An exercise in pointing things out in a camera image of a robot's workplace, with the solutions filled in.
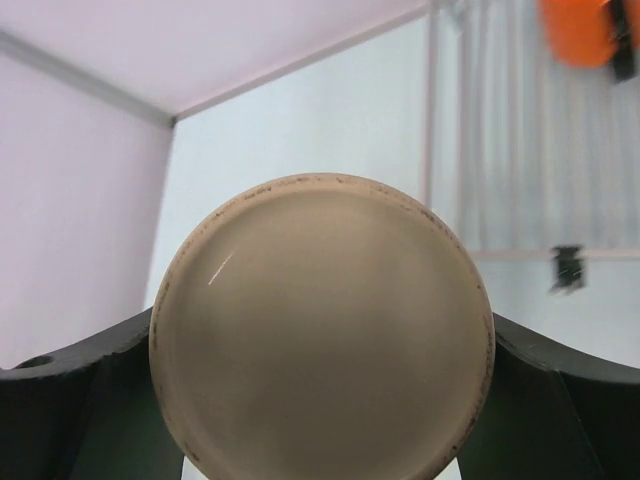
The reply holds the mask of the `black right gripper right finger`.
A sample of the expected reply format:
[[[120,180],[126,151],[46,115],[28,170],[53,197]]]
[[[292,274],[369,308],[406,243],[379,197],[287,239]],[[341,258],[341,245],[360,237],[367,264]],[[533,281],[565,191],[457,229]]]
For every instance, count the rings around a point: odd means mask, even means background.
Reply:
[[[494,374],[464,479],[636,479],[639,371],[495,316]]]

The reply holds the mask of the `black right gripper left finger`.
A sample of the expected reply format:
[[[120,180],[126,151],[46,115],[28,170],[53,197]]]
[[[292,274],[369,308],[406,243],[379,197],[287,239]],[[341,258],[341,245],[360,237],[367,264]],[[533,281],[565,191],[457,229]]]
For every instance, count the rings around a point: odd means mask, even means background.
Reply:
[[[178,479],[151,382],[144,311],[1,372],[4,479]]]

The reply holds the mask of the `beige tall mug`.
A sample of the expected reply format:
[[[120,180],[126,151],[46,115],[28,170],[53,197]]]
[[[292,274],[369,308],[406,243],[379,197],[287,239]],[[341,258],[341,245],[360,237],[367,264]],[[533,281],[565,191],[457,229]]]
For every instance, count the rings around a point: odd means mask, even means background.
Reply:
[[[488,395],[495,327],[452,231],[387,185],[259,185],[185,240],[149,359],[176,443],[209,479],[432,479]]]

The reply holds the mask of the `orange mug black handle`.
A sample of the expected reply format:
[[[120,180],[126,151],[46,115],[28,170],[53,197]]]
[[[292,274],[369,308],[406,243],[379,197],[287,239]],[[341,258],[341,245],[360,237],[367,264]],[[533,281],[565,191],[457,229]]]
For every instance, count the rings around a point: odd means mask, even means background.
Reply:
[[[608,66],[618,82],[639,74],[639,3],[634,0],[539,0],[545,40],[573,68]]]

